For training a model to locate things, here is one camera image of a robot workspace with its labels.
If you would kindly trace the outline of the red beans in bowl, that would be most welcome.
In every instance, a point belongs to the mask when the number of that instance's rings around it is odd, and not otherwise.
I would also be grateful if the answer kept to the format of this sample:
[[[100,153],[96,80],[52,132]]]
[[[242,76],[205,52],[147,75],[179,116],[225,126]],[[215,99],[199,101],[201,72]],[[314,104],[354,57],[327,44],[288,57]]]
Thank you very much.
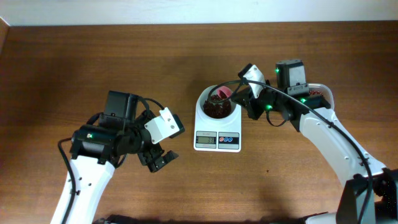
[[[203,105],[203,110],[207,116],[221,119],[230,115],[232,111],[232,106],[229,100],[217,104],[206,100]]]

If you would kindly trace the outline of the red beans in container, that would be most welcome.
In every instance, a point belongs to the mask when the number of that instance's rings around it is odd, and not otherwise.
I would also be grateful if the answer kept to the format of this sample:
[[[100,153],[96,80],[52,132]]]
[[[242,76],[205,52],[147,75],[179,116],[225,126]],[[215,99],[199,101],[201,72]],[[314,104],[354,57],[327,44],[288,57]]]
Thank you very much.
[[[317,91],[317,90],[310,90],[310,95],[321,95],[321,96],[324,96],[324,94],[321,91]]]

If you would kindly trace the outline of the white bowl on scale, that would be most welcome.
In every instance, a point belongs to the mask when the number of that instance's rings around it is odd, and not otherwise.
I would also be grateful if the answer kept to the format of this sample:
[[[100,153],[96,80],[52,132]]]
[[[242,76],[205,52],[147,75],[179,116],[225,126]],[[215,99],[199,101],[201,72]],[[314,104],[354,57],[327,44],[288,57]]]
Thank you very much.
[[[206,88],[198,99],[198,110],[202,112],[205,117],[212,119],[223,119],[232,115],[236,109],[236,104],[228,99],[233,91],[221,86],[214,91],[211,91],[215,85]]]

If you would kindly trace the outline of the clear plastic bean container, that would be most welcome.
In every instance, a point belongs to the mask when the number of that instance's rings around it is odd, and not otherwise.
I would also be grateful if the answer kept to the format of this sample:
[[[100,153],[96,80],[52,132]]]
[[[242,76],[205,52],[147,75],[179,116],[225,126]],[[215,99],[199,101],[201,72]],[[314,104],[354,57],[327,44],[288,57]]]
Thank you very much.
[[[335,101],[334,101],[332,91],[326,85],[320,84],[320,83],[309,83],[308,87],[309,87],[309,90],[321,91],[324,94],[323,97],[331,105],[331,109],[333,109],[333,110],[335,109]]]

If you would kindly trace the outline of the white digital kitchen scale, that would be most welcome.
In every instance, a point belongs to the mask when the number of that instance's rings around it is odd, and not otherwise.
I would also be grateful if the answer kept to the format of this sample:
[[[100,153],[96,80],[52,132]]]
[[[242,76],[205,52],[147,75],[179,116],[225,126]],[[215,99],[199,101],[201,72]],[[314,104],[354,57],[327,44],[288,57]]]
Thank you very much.
[[[203,105],[213,87],[206,88],[196,103],[193,148],[196,151],[239,152],[242,148],[241,106],[232,103],[231,113],[225,118],[212,118],[205,114]]]

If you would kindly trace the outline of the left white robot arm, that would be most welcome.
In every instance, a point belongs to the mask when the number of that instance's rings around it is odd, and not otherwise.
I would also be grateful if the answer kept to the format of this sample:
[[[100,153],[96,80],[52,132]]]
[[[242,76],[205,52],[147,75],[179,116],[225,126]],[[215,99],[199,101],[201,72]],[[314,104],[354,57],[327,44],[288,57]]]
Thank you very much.
[[[100,198],[128,154],[135,154],[151,173],[178,157],[160,142],[183,133],[180,118],[167,107],[156,116],[148,98],[109,91],[104,111],[93,115],[72,137],[68,157],[58,142],[67,178],[52,223],[92,223]]]

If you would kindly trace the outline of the pink measuring scoop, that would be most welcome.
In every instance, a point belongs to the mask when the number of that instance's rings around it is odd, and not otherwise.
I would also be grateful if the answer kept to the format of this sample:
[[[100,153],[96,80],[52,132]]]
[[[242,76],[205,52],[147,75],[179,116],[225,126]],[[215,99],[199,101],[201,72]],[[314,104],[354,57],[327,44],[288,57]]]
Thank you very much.
[[[222,100],[225,100],[232,95],[233,91],[227,86],[221,86],[216,90],[216,93]]]

